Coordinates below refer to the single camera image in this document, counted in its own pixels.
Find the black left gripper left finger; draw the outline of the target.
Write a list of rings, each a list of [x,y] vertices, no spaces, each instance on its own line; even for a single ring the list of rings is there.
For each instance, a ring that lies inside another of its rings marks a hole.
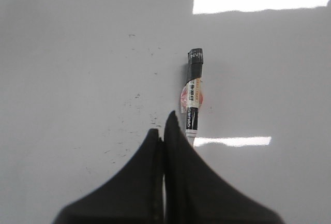
[[[163,142],[150,129],[121,170],[65,206],[54,223],[163,223],[163,174]]]

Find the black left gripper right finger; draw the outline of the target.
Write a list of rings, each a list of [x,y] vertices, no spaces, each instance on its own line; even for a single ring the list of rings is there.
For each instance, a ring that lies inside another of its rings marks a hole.
[[[176,113],[165,123],[167,223],[283,223],[215,173],[189,144]]]

